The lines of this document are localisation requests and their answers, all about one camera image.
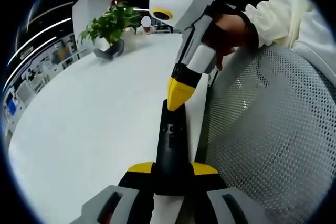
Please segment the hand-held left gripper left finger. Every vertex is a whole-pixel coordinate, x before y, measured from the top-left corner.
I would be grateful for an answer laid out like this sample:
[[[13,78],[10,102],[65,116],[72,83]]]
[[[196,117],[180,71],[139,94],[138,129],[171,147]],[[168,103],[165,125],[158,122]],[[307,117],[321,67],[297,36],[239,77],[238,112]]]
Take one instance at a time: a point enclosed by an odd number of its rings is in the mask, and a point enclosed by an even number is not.
[[[153,162],[131,166],[118,185],[110,185],[82,205],[72,223],[150,223],[154,209]]]

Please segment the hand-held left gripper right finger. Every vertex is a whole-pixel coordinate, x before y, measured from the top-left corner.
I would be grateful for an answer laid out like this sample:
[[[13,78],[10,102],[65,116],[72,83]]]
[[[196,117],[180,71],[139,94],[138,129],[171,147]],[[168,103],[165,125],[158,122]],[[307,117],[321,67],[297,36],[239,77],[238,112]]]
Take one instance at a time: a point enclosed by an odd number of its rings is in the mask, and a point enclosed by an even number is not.
[[[270,223],[265,209],[236,187],[228,188],[215,168],[192,166],[195,223]]]

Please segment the person's right hand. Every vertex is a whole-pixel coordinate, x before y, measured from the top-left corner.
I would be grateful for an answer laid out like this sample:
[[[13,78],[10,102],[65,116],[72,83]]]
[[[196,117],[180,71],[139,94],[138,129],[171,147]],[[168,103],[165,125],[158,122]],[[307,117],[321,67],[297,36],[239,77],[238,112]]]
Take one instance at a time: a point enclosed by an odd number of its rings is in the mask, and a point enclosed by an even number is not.
[[[244,20],[238,15],[220,14],[213,19],[205,32],[202,42],[216,52],[216,68],[221,71],[222,60],[225,56],[233,53],[235,47],[242,46],[248,31]]]

